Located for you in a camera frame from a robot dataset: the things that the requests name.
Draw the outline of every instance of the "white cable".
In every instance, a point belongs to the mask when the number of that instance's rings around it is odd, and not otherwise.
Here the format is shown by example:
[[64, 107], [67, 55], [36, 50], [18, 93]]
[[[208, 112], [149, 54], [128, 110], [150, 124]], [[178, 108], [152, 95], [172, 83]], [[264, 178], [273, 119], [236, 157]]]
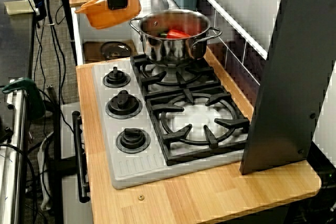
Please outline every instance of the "white cable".
[[37, 162], [38, 162], [39, 172], [41, 174], [40, 180], [41, 180], [42, 194], [43, 194], [43, 201], [41, 203], [42, 211], [49, 211], [51, 209], [50, 198], [46, 192], [46, 189], [47, 189], [50, 195], [49, 178], [48, 178], [48, 173], [44, 173], [44, 171], [47, 170], [47, 164], [44, 165], [44, 170], [43, 170], [43, 164], [45, 161], [43, 145], [50, 137], [52, 137], [53, 134], [54, 132], [51, 132], [47, 135], [47, 137], [42, 141], [40, 149], [37, 153]]

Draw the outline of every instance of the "burner grate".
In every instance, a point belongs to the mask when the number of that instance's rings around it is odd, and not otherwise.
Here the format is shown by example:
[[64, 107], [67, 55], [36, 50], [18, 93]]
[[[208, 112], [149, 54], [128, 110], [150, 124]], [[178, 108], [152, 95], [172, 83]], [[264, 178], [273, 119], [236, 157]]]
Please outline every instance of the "burner grate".
[[[208, 65], [205, 59], [197, 60], [187, 67], [178, 68], [179, 70], [176, 70], [174, 74], [176, 81], [173, 82], [164, 81], [164, 78], [167, 77], [167, 71], [171, 72], [172, 69], [163, 69], [153, 76], [146, 72], [147, 66], [155, 66], [146, 55], [131, 57], [131, 65], [145, 100], [183, 92], [184, 89], [194, 91], [220, 85], [220, 80], [214, 69]], [[180, 73], [181, 71], [188, 73], [192, 78], [186, 80]]]
[[[214, 120], [214, 123], [216, 123], [219, 127], [224, 127], [227, 130], [225, 134], [216, 137], [208, 125], [205, 124], [203, 126], [203, 132], [205, 135], [204, 140], [197, 141], [188, 138], [188, 135], [193, 129], [193, 124], [189, 123], [187, 126], [177, 131], [172, 130], [168, 125], [168, 113], [183, 112], [185, 109], [182, 106], [176, 105], [176, 103], [183, 101], [189, 103], [190, 106], [193, 106], [195, 101], [199, 98], [206, 99], [204, 106], [216, 104], [230, 112], [232, 119], [215, 118]], [[159, 138], [160, 146], [167, 165], [174, 165], [213, 155], [225, 154], [242, 150], [245, 147], [246, 140], [234, 143], [226, 143], [225, 141], [238, 130], [241, 130], [243, 133], [247, 133], [249, 120], [243, 117], [232, 101], [231, 94], [226, 92], [221, 86], [197, 91], [185, 89], [183, 92], [169, 97], [148, 99], [146, 106], [148, 107], [148, 111], [150, 111], [150, 117]], [[204, 148], [191, 151], [189, 153], [172, 155], [170, 150], [174, 143], [203, 146]]]

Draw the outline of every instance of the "red pepper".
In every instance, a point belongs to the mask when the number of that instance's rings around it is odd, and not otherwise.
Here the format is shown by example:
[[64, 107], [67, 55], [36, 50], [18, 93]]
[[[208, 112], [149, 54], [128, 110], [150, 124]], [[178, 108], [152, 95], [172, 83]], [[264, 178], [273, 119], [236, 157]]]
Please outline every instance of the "red pepper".
[[167, 33], [167, 39], [183, 39], [183, 38], [188, 38], [188, 37], [190, 37], [189, 34], [186, 34], [178, 30], [170, 30]]

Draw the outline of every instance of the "dark tile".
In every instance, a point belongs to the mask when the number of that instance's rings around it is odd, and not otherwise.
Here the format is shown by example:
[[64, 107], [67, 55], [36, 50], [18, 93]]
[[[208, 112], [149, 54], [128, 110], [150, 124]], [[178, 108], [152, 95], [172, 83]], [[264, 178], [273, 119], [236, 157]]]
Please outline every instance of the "dark tile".
[[208, 0], [197, 0], [196, 10], [210, 20], [210, 26], [215, 24], [216, 9], [209, 3]]
[[265, 67], [266, 60], [249, 44], [244, 57], [244, 66], [253, 74], [260, 83]]
[[256, 103], [259, 85], [243, 65], [228, 51], [226, 55], [225, 70], [235, 81], [249, 102], [254, 106]]
[[245, 49], [245, 39], [230, 25], [221, 14], [217, 13], [215, 26], [222, 30], [220, 38], [230, 50], [242, 61]]
[[214, 56], [216, 56], [216, 58], [222, 64], [222, 66], [224, 66], [227, 47], [222, 42], [220, 42], [220, 43], [208, 44], [208, 48], [211, 50]]

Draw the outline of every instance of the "gray carpet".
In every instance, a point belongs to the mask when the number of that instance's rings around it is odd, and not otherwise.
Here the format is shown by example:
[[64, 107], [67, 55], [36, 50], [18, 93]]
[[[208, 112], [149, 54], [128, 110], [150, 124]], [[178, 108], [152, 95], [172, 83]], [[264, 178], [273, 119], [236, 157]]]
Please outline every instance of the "gray carpet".
[[[66, 78], [65, 78], [63, 89], [62, 89], [63, 98], [64, 98], [65, 103], [73, 103], [73, 102], [79, 101], [75, 62], [73, 59], [74, 57], [72, 55], [70, 36], [69, 36], [69, 31], [68, 31], [66, 20], [64, 19], [60, 25], [57, 25], [55, 22], [55, 13], [59, 6], [61, 6], [61, 1], [50, 0], [51, 16], [55, 23], [55, 29], [57, 32], [59, 43], [65, 55], [65, 59], [66, 59]], [[63, 8], [61, 8], [57, 15], [58, 22], [60, 22], [63, 17], [64, 17], [64, 10]], [[37, 29], [37, 34], [39, 38], [41, 37], [41, 32], [42, 32], [42, 28]], [[52, 84], [55, 87], [56, 94], [58, 94], [58, 85], [59, 85], [58, 62], [57, 62], [57, 57], [56, 57], [56, 53], [54, 50], [54, 44], [53, 44], [51, 30], [49, 26], [46, 26], [44, 28], [44, 33], [43, 33], [41, 44], [43, 47], [42, 56], [41, 56], [41, 64], [42, 64], [43, 71], [46, 77], [45, 87], [47, 85]], [[33, 74], [34, 74], [34, 69], [35, 69], [35, 62], [37, 58], [38, 48], [39, 48], [39, 43], [35, 36]], [[60, 58], [60, 63], [61, 63], [61, 72], [63, 75], [64, 68], [63, 68], [63, 61], [62, 61], [62, 57], [60, 53], [59, 53], [59, 58]], [[41, 67], [39, 64], [39, 60], [38, 60], [37, 68], [35, 71], [35, 82], [40, 89], [44, 88], [44, 79], [43, 79]], [[32, 123], [30, 127], [30, 132], [33, 134], [35, 139], [33, 143], [29, 144], [29, 148], [43, 141], [43, 139], [45, 138], [44, 121], [45, 120], [43, 118], [41, 120], [38, 120]], [[47, 113], [46, 114], [46, 125], [45, 125], [46, 134], [49, 134], [51, 131], [53, 131], [52, 124], [53, 124], [53, 121], [51, 119], [51, 114]], [[38, 174], [37, 152], [38, 152], [38, 149], [31, 152], [29, 155], [29, 159], [32, 161], [32, 164], [34, 166], [35, 175]], [[51, 157], [53, 157], [53, 144], [50, 145], [49, 154]], [[30, 171], [28, 170], [27, 172], [27, 185], [28, 186], [31, 184], [31, 182], [28, 181], [30, 179], [31, 179], [31, 174], [30, 174]], [[38, 206], [40, 207], [40, 204], [42, 202], [42, 193], [41, 193], [41, 184], [39, 181], [38, 181], [38, 189], [39, 189]], [[30, 207], [33, 205], [32, 196], [30, 193], [26, 194], [26, 205]], [[49, 224], [55, 223], [52, 213], [49, 213], [47, 211], [44, 211], [44, 212], [40, 211], [40, 212], [48, 219]], [[32, 223], [32, 211], [29, 207], [25, 208], [25, 223]], [[37, 217], [36, 223], [37, 224], [44, 223], [44, 219], [41, 217], [41, 215]]]

